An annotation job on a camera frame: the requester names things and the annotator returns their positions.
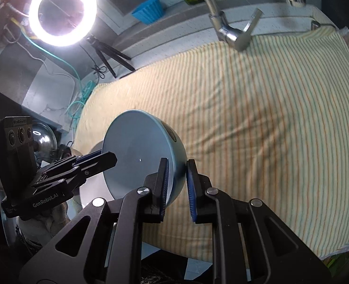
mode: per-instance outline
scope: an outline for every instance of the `electrical wire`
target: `electrical wire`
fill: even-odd
[[[18,41],[19,39],[16,39],[16,38],[15,38],[15,36],[13,35],[13,33],[9,30],[9,28],[8,28],[7,26],[4,27],[4,30],[8,31],[9,34],[15,39],[15,41],[10,41],[10,40],[8,40],[8,38],[7,38],[6,36],[4,36],[4,37],[5,37],[5,40],[6,40],[9,44],[14,44],[14,43],[16,43],[16,44],[19,45],[23,50],[25,50],[25,51],[27,52],[27,54],[28,54],[31,58],[33,58],[34,60],[41,61],[41,62],[43,63],[43,65],[44,65],[44,67],[46,68],[46,71],[47,71],[47,73],[48,73],[49,75],[64,75],[64,76],[66,76],[66,77],[68,77],[68,78],[71,78],[71,80],[73,80],[73,81],[75,82],[74,91],[73,91],[72,96],[71,96],[71,99],[73,99],[73,97],[74,97],[74,95],[75,95],[75,91],[76,91],[76,81],[75,81],[76,79],[73,78],[73,77],[71,77],[71,76],[68,75],[68,74],[60,74],[60,73],[59,73],[59,74],[55,74],[55,73],[51,73],[51,72],[48,70],[48,67],[47,67],[46,62],[43,61],[43,60],[40,59],[40,58],[36,58],[35,56],[33,56],[33,55],[30,53],[30,51],[29,51],[28,49],[26,49],[23,45],[21,45],[21,43]]]
[[[88,53],[88,51],[85,50],[85,48],[79,44],[79,46],[81,47],[81,49],[83,49],[85,51],[85,53],[90,57],[90,59],[93,61],[94,66],[91,67],[94,70],[94,75],[97,74],[98,80],[97,83],[100,81],[100,79],[105,79],[105,73],[108,71],[108,69],[106,68],[106,66],[102,66],[99,67],[96,63],[96,61],[92,58],[92,56]]]
[[[26,33],[26,30],[25,28],[17,21],[15,20],[14,18],[11,18],[10,19],[14,24],[16,24],[22,31],[22,34],[23,36],[35,47],[37,47],[38,49],[40,49],[41,51],[47,53],[48,55],[52,56],[53,58],[56,58],[57,60],[63,62],[64,64],[66,64],[67,66],[69,66],[75,73],[77,79],[79,80],[79,86],[80,86],[80,91],[81,91],[81,99],[83,100],[84,102],[84,97],[83,97],[83,93],[82,93],[82,90],[83,90],[83,87],[82,87],[82,84],[81,84],[81,79],[80,79],[80,76],[79,74],[77,73],[76,69],[70,64],[68,63],[67,61],[63,60],[62,58],[59,58],[57,57],[56,55],[52,54],[51,52],[48,52],[46,49],[43,49],[41,46],[37,45],[34,41],[32,41],[28,36],[27,36],[27,33]]]
[[[40,49],[41,51],[47,53],[48,55],[52,56],[53,58],[56,58],[57,60],[65,63],[66,65],[68,65],[73,71],[74,73],[76,74],[76,77],[79,81],[79,86],[80,86],[80,101],[72,101],[70,103],[70,105],[68,106],[67,110],[65,111],[66,114],[68,114],[68,116],[70,116],[72,118],[72,122],[70,124],[70,126],[72,127],[72,129],[75,129],[77,128],[77,124],[78,124],[78,120],[80,119],[80,116],[81,116],[81,112],[82,112],[82,108],[85,106],[85,102],[87,101],[88,97],[90,96],[90,94],[92,93],[93,89],[94,89],[94,84],[98,84],[99,80],[100,80],[100,76],[102,76],[105,72],[106,72],[106,68],[105,68],[105,71],[102,70],[102,67],[98,67],[97,64],[95,63],[95,67],[92,68],[95,70],[95,73],[97,73],[97,77],[98,77],[98,80],[97,82],[94,82],[94,81],[89,81],[86,86],[83,88],[82,84],[81,84],[81,79],[80,79],[80,76],[79,74],[77,73],[76,69],[70,64],[68,63],[67,61],[57,57],[56,55],[52,54],[51,52],[43,49],[42,47],[40,47],[39,45],[37,45],[34,41],[32,41],[31,39],[35,39],[33,37],[28,37],[27,36],[27,32],[26,32],[26,29],[24,28],[24,26],[22,26],[22,24],[20,24],[16,19],[14,18],[11,18],[10,19],[15,25],[17,25],[20,30],[21,30],[21,33],[22,35],[35,47],[37,47],[38,49]],[[77,108],[74,110],[74,113],[71,114],[69,112],[69,110],[75,105],[77,104]]]
[[[24,16],[24,17],[27,17],[29,18],[29,15],[26,15],[25,13],[22,13],[20,10],[16,9],[13,5],[11,5],[11,3],[7,3],[7,6],[12,10],[14,11],[15,13],[17,14],[20,14],[21,16]]]

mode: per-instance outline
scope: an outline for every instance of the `cloth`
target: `cloth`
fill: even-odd
[[[349,48],[334,28],[255,36],[241,53],[215,42],[101,84],[74,148],[88,153],[129,109],[170,125],[214,187],[261,198],[320,258],[349,249]],[[211,225],[191,222],[186,187],[143,240],[212,260]]]
[[[27,240],[45,246],[69,223],[67,210],[67,202],[64,202],[52,209],[44,210],[40,215],[27,221],[17,217],[17,225]]]

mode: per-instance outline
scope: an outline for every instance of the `bowl rim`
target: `bowl rim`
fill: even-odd
[[[171,188],[171,192],[169,193],[169,195],[166,196],[166,204],[167,204],[167,203],[169,202],[169,199],[170,199],[171,194],[172,194],[172,190],[173,190],[173,188],[174,188],[174,187],[173,187],[173,184],[175,183],[176,161],[175,161],[175,154],[174,154],[174,149],[173,149],[173,146],[172,146],[172,142],[170,141],[171,138],[170,138],[170,136],[169,136],[169,133],[168,133],[167,130],[165,129],[164,125],[161,123],[161,122],[164,122],[164,121],[162,121],[160,118],[158,118],[158,117],[156,117],[156,116],[154,116],[154,115],[152,115],[152,114],[150,114],[150,113],[148,113],[148,112],[145,112],[145,111],[143,111],[143,110],[138,110],[138,109],[126,110],[126,111],[122,112],[121,114],[119,114],[119,115],[110,123],[109,128],[107,129],[107,131],[106,131],[106,133],[105,133],[104,140],[103,140],[103,143],[102,143],[102,152],[104,152],[105,139],[106,139],[106,136],[107,136],[107,134],[108,134],[108,132],[109,132],[109,129],[110,129],[111,126],[113,125],[114,121],[117,120],[117,118],[119,118],[120,116],[122,116],[122,115],[124,115],[124,114],[126,114],[126,113],[139,113],[139,114],[143,114],[143,115],[149,117],[149,118],[150,118],[151,120],[153,120],[153,121],[156,123],[156,125],[161,129],[161,132],[164,134],[164,137],[166,138],[166,142],[167,142],[167,144],[168,144],[168,146],[169,146],[169,150],[170,150],[171,157],[172,157],[172,167],[173,167],[173,179],[172,179],[172,181],[168,180],[168,183],[170,183],[170,182],[172,183],[172,188]],[[106,185],[108,185],[108,182],[107,182],[106,176],[105,176],[105,172],[106,172],[106,171],[103,172],[103,175],[104,175],[105,183],[106,183]]]
[[[141,4],[139,4],[136,9],[134,9],[132,11],[132,15],[138,13],[139,11],[141,11],[142,9],[144,9],[146,6],[151,5],[151,4],[156,4],[158,0],[147,0],[142,2]]]

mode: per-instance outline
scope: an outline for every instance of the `ring light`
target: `ring light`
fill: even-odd
[[[96,0],[80,0],[84,6],[84,16],[80,24],[74,30],[66,35],[51,35],[47,33],[39,22],[39,6],[42,0],[32,0],[29,11],[29,22],[33,33],[45,43],[54,46],[69,46],[80,41],[92,28],[96,19],[97,2]]]

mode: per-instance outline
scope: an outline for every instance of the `faucet handle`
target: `faucet handle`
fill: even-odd
[[[262,14],[263,14],[263,12],[261,10],[256,9],[252,15],[251,20],[244,28],[243,33],[241,33],[236,38],[236,40],[234,41],[234,48],[237,51],[243,51],[248,47],[249,42],[251,41],[252,31],[255,28],[255,26],[257,26],[257,23],[260,20],[260,17]]]

